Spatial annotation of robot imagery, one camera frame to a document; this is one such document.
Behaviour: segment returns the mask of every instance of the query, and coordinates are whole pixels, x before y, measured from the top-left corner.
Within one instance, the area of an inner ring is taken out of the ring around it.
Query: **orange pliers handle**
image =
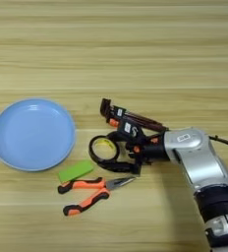
[[[88,199],[81,202],[78,205],[70,205],[66,206],[63,209],[63,213],[65,216],[73,216],[84,212],[89,209],[99,200],[108,199],[110,196],[110,192],[105,188],[106,181],[102,177],[98,177],[95,180],[72,180],[68,183],[62,184],[58,187],[58,192],[60,194],[64,194],[69,192],[71,189],[99,189],[96,193],[91,195]]]

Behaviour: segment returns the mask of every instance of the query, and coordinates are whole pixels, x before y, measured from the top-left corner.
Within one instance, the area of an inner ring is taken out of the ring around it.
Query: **wooden table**
[[[0,111],[40,96],[66,106],[78,140],[59,166],[25,173],[0,162],[0,252],[208,251],[180,167],[156,162],[74,218],[57,173],[112,129],[102,97],[171,128],[228,139],[228,0],[0,0]],[[228,164],[228,147],[215,144]],[[117,176],[96,168],[88,178]]]

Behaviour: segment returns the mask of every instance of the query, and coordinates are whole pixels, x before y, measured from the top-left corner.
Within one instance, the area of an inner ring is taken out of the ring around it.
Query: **blue plate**
[[[71,115],[53,101],[25,99],[0,114],[0,159],[14,168],[50,168],[67,157],[75,141]]]

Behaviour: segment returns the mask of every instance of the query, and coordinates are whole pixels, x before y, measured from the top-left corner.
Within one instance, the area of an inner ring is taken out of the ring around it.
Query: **green object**
[[[93,166],[89,160],[77,162],[75,165],[61,170],[58,173],[61,183],[68,182],[73,179],[84,176],[85,174],[93,171]]]

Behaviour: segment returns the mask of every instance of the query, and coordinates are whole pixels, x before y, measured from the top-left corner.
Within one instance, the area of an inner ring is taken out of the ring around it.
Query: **pliers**
[[[72,189],[84,188],[84,189],[99,189],[96,193],[92,194],[88,199],[81,202],[79,205],[66,206],[63,209],[65,216],[73,216],[80,214],[87,209],[91,208],[99,200],[106,200],[110,196],[110,191],[118,187],[121,187],[127,183],[132,182],[136,177],[124,177],[117,178],[109,181],[105,181],[102,177],[98,177],[95,180],[71,180],[58,186],[58,192],[65,194]]]

